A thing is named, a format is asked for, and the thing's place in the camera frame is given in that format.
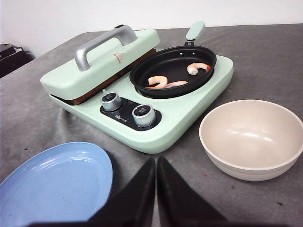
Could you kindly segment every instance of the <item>non-stick pan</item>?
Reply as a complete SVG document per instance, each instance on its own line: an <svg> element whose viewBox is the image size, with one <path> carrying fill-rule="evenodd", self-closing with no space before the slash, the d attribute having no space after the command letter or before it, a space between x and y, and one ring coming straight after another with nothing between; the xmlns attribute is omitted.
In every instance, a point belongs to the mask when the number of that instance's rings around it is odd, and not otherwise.
<svg viewBox="0 0 303 227"><path fill-rule="evenodd" d="M204 29L204 22L196 22L188 31L184 46L165 49L146 58L136 65L130 72L130 81L142 95L151 98L172 98L187 94L204 85L212 76L217 58L214 52L202 47L194 46L194 40ZM190 75L187 66L192 63L206 63L211 69L206 72L200 69L196 75ZM168 83L187 81L187 84L162 89L150 87L148 78L165 76Z"/></svg>

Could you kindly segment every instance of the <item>table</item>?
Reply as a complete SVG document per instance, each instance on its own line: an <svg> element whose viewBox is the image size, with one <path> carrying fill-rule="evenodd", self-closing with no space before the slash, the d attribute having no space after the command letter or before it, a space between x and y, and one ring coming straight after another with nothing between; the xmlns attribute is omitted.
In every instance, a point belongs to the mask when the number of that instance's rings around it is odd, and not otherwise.
<svg viewBox="0 0 303 227"><path fill-rule="evenodd" d="M159 49L183 45L188 28L157 30ZM282 105L303 120L303 24L207 27L196 45L234 62L229 86L168 150L135 151L51 101L40 84L50 70L71 60L76 49L103 32L83 33L0 80L1 181L35 154L57 144L87 141L110 156L119 192L149 158L163 155L186 182L228 220L302 226L303 157L281 176L246 182L219 170L204 152L198 128L213 108L240 99ZM152 226L160 226L155 200Z"/></svg>

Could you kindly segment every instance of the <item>white bowl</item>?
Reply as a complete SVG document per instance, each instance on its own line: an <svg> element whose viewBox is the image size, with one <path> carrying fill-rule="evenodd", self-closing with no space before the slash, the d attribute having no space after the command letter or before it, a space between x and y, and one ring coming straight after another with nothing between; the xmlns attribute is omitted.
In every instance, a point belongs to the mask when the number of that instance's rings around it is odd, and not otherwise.
<svg viewBox="0 0 303 227"><path fill-rule="evenodd" d="M303 123L290 110L262 100L223 104L202 120L199 136L212 162L246 181L287 171L303 151Z"/></svg>

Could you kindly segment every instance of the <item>bowl rim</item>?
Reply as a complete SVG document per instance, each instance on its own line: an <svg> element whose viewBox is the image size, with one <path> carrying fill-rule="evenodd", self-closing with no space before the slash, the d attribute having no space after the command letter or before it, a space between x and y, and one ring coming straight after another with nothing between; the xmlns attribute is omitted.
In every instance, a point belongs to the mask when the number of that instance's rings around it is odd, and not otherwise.
<svg viewBox="0 0 303 227"><path fill-rule="evenodd" d="M228 166L231 166L231 167L236 168L236 169L250 170L250 171L264 171L264 170L277 169L277 168L286 166L287 164L293 162L294 160L296 160L301 155L301 153L303 152L303 141L302 141L302 145L299 148L299 150L291 158L289 158L288 160L286 160L286 161L284 161L284 162L282 162L280 164L277 164L277 165L274 165L274 166L268 166L268 167L245 167L245 166L235 165L235 164L232 164L230 162L224 161L223 159L221 159L217 155L215 155L213 152L211 152L210 149L206 146L206 144L204 143L204 141L202 139L202 127L203 127L203 124L205 123L205 121L207 120L207 118L209 117L209 115L212 114L212 112L216 111L217 109L222 108L223 106L230 105L230 104L233 104L233 103L238 103L238 102L263 102L263 103L267 103L267 104L270 104L270 105L275 105L275 106L277 106L277 107L279 107L279 108L281 108L281 109L286 110L287 112L289 112L298 121L298 123L300 124L300 126L301 126L301 128L303 130L303 122L301 121L301 119L296 114L294 114L292 111L290 111L289 109L285 108L284 106L281 106L281 105L276 104L276 103L272 103L270 101L259 100L259 99L241 99L241 100L235 100L235 101L231 101L231 102L222 104L222 105L214 108L213 110L211 110L203 118L203 120L202 120L202 122L200 124L200 127L199 127L199 138L200 138L200 141L201 141L201 143L202 143L202 145L205 148L205 150L206 150L207 153L209 153L212 157L214 157L215 159L217 159L221 163L224 163L224 164L226 164Z"/></svg>

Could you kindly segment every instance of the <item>cooked shrimp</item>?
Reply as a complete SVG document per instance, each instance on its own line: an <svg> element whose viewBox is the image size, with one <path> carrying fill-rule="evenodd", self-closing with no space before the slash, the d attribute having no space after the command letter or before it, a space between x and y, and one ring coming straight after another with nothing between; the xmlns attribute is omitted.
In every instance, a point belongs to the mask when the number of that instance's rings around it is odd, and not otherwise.
<svg viewBox="0 0 303 227"><path fill-rule="evenodd" d="M205 63L192 63L187 67L187 71L190 75L196 75L198 69L205 69L206 72L208 72L211 69L211 66Z"/></svg>
<svg viewBox="0 0 303 227"><path fill-rule="evenodd" d="M171 87L176 87L176 86L180 86L180 85L183 85L183 84L187 84L187 81L172 82L172 83L169 83L169 84L165 85L163 88L171 88Z"/></svg>
<svg viewBox="0 0 303 227"><path fill-rule="evenodd" d="M163 88L165 85L167 85L167 78L165 76L154 76L148 78L148 84L153 85L153 84L158 84L154 87L146 87L146 88L152 88L152 89L159 89Z"/></svg>

